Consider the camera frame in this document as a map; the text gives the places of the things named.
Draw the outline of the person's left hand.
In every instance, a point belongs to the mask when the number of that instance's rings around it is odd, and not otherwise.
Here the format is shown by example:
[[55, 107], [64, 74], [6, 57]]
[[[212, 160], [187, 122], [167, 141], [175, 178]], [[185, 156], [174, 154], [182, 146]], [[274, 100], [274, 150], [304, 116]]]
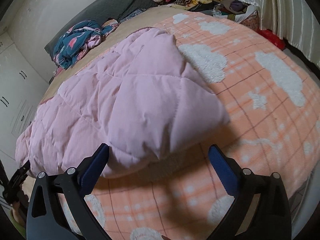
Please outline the person's left hand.
[[25, 229], [26, 222], [20, 214], [20, 202], [14, 202], [10, 211], [11, 221], [17, 229]]

